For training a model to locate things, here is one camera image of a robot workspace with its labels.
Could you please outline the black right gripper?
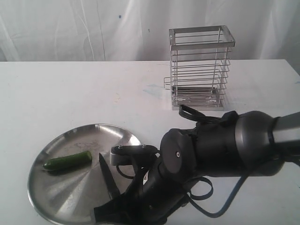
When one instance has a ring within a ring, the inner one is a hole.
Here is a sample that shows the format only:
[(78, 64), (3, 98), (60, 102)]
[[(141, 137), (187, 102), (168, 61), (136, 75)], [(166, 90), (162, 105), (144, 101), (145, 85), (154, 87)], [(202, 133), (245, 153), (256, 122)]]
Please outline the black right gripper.
[(95, 224), (164, 225), (168, 217), (188, 203), (182, 185), (165, 177), (162, 159), (157, 158), (144, 174), (147, 178), (132, 192), (123, 193), (93, 209)]

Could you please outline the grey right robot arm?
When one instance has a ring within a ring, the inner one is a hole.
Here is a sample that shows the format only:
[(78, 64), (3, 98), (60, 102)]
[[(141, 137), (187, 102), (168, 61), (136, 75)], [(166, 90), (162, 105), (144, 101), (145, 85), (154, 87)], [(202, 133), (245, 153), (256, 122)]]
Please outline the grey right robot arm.
[[(286, 162), (300, 163), (299, 113), (271, 117), (261, 111), (231, 111), (219, 118), (181, 105), (179, 114), (196, 126), (170, 129), (159, 148), (119, 145), (111, 149), (113, 166), (134, 168), (124, 193), (117, 188), (107, 164), (99, 159), (110, 201), (93, 209), (96, 224), (162, 225), (187, 203), (210, 218), (218, 218), (248, 177), (273, 176)], [(210, 177), (239, 178), (215, 213), (197, 204), (211, 197), (212, 190), (204, 195), (191, 192), (196, 183), (209, 183)]]

